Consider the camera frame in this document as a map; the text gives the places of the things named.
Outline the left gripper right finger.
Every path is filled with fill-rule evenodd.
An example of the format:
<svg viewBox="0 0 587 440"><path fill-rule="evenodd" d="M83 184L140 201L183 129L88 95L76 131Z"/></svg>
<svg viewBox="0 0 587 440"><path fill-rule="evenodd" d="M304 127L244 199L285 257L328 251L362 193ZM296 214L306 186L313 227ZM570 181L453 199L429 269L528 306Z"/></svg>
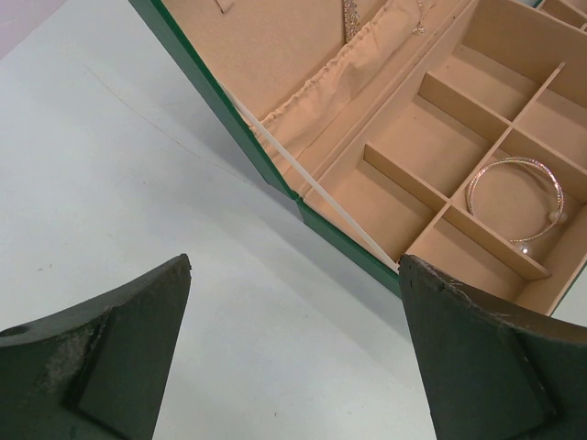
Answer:
<svg viewBox="0 0 587 440"><path fill-rule="evenodd" d="M438 439L583 439L586 329L451 278L399 267L406 320Z"/></svg>

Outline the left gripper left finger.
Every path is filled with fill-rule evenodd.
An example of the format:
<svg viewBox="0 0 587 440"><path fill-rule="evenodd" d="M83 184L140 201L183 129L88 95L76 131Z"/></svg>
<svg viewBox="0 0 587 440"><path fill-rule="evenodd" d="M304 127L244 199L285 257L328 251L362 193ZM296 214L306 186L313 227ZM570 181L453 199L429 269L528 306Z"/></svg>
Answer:
<svg viewBox="0 0 587 440"><path fill-rule="evenodd" d="M182 254L2 331L2 438L151 439L190 286Z"/></svg>

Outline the green jewelry box beige lining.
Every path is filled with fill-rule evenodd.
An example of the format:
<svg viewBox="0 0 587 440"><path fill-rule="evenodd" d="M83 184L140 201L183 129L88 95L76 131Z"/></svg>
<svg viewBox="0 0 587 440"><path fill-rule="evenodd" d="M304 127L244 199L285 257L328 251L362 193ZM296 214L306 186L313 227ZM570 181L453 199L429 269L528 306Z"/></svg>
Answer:
<svg viewBox="0 0 587 440"><path fill-rule="evenodd" d="M518 1L137 1L262 178L391 292L552 314L586 264L586 31Z"/></svg>

